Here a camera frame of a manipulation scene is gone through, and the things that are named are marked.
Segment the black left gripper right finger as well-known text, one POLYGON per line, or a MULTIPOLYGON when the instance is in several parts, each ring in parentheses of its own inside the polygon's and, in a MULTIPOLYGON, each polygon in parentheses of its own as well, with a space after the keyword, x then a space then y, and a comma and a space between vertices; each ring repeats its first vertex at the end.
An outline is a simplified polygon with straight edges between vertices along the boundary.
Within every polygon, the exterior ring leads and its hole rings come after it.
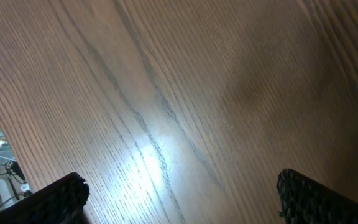
POLYGON ((277 190, 286 224, 358 224, 358 203, 293 170, 278 175, 277 190))

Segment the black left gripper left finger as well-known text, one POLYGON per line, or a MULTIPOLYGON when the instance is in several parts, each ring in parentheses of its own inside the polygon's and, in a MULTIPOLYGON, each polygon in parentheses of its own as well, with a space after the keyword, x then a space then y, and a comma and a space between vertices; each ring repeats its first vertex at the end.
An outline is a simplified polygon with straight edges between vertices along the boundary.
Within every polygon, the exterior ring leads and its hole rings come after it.
POLYGON ((0 224, 86 223, 83 207, 89 195, 85 179, 72 172, 0 211, 0 224))

